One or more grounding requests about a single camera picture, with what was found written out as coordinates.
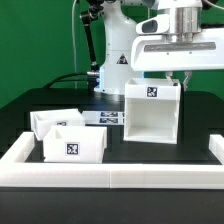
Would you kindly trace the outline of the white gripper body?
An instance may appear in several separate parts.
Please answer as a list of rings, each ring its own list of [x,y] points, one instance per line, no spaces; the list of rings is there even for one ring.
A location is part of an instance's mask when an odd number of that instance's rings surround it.
[[[191,43],[168,43],[163,35],[137,37],[132,45],[134,71],[224,69],[224,28],[204,29]]]

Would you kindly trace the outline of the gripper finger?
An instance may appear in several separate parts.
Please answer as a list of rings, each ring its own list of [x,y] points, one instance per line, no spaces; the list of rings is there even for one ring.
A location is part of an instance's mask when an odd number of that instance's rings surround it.
[[[185,75],[185,79],[183,81],[183,89],[184,89],[184,91],[186,91],[188,88],[188,83],[192,77],[192,71],[185,71],[184,75]]]
[[[172,71],[167,71],[166,72],[166,79],[172,83],[172,85],[174,85],[174,81],[172,79],[172,76],[173,76],[173,72]]]

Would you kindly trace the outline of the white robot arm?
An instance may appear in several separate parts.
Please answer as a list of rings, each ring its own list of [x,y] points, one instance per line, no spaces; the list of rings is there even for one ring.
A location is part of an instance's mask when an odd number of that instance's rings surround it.
[[[106,59],[95,66],[94,92],[119,99],[145,72],[224,69],[224,27],[202,27],[202,0],[88,0],[88,19],[102,17]]]

